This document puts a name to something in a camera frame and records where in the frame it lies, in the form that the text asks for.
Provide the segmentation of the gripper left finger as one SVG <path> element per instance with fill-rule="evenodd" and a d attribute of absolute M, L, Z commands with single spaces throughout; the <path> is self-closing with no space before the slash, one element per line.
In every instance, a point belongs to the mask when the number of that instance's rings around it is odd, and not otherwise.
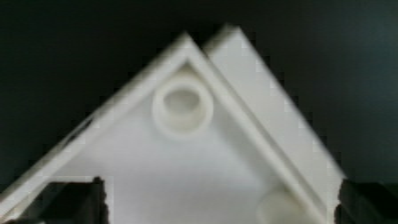
<path fill-rule="evenodd" d="M 105 180 L 52 182 L 29 205 L 24 224 L 111 224 Z"/>

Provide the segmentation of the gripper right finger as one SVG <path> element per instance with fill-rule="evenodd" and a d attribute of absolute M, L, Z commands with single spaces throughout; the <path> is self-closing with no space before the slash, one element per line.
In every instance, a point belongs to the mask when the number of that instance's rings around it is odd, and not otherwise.
<path fill-rule="evenodd" d="M 398 183 L 358 183 L 340 188 L 335 224 L 398 224 Z"/>

